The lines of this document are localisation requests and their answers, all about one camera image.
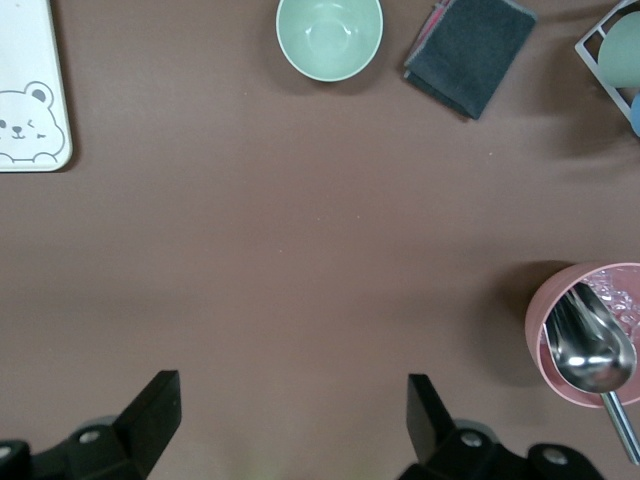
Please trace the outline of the dark grey folded cloth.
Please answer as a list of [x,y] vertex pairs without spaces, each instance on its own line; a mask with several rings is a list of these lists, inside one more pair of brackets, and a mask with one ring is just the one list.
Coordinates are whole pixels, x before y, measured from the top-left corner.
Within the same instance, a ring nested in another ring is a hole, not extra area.
[[417,52],[409,52],[404,78],[477,120],[536,23],[515,0],[452,0]]

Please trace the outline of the pink folded cloth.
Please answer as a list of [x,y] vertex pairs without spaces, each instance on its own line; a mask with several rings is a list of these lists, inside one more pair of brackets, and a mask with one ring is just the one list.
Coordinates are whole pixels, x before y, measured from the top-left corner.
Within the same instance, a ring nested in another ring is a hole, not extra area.
[[448,8],[451,1],[452,0],[438,0],[436,2],[431,13],[429,14],[423,26],[421,27],[421,30],[419,31],[416,37],[416,40],[414,41],[414,44],[411,47],[411,51],[410,51],[411,55],[416,53],[417,50],[420,48],[420,45],[425,41],[430,31],[438,23],[438,21],[440,20],[440,18],[442,17],[446,9]]

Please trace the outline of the brown table cover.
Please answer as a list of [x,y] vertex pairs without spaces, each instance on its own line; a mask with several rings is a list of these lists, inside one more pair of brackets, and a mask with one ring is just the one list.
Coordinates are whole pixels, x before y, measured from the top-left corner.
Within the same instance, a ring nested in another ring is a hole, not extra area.
[[176,369],[152,480],[395,480],[417,372],[516,453],[640,480],[523,328],[562,267],[640,260],[640,140],[574,50],[616,0],[519,0],[478,121],[403,79],[435,2],[381,0],[374,60],[322,84],[277,0],[53,0],[74,157],[0,175],[0,439],[49,448]]

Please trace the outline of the cream bear print tray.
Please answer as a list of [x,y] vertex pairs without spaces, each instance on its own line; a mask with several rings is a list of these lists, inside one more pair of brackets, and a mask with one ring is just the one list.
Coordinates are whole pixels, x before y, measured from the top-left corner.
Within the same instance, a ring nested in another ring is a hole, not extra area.
[[50,0],[0,0],[0,173],[54,172],[71,128]]

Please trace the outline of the clear fake ice pieces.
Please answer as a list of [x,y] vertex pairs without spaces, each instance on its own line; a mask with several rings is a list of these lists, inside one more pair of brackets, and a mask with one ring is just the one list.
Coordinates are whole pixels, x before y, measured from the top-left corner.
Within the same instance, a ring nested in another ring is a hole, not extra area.
[[629,339],[640,345],[640,267],[599,270],[587,276],[585,282],[612,312]]

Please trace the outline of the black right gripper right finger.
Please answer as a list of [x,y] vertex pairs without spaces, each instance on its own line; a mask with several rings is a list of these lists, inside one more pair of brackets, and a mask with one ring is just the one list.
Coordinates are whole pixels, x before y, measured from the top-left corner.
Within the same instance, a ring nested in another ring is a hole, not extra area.
[[454,420],[425,374],[408,376],[406,426],[417,461],[397,480],[603,480],[577,450],[538,443],[519,456],[486,425]]

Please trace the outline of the pink bowl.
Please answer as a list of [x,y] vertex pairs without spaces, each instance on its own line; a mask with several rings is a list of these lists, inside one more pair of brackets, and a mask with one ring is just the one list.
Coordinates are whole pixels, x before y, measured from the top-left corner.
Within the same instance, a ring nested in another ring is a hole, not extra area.
[[[564,400],[586,408],[601,408],[603,403],[596,394],[580,391],[570,386],[558,373],[547,345],[545,321],[552,308],[574,284],[585,282],[587,276],[596,271],[612,267],[640,267],[640,263],[603,262],[581,263],[569,266],[551,276],[533,295],[525,315],[525,337],[530,355],[544,381],[554,393]],[[638,366],[631,380],[618,391],[622,404],[627,406],[640,402],[640,345],[633,342],[638,355]]]

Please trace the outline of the pale green bowl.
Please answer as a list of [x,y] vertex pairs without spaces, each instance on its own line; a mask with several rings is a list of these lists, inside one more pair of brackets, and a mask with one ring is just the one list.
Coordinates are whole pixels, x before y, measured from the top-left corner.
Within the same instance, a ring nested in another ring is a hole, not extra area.
[[279,0],[276,38],[288,63],[312,80],[333,83],[358,75],[383,38],[380,0]]

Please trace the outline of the metal scoop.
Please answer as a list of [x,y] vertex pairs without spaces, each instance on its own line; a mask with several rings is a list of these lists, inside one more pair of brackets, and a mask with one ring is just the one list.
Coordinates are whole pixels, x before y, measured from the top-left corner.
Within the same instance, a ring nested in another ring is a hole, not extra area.
[[601,398],[629,461],[640,466],[640,439],[618,395],[636,372],[637,353],[614,315],[578,282],[552,307],[544,331],[557,372],[573,388]]

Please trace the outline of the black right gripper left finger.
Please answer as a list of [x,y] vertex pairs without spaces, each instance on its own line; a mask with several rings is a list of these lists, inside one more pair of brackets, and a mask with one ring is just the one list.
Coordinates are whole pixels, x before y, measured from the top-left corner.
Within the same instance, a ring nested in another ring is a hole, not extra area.
[[90,421],[45,451],[0,440],[0,480],[146,480],[180,423],[180,375],[163,370],[118,416]]

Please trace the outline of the pale green cup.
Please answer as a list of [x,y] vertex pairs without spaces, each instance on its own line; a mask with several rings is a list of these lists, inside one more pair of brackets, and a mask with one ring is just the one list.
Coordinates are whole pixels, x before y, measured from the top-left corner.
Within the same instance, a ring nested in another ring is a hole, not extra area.
[[615,88],[640,87],[640,11],[621,17],[607,32],[598,54],[606,84]]

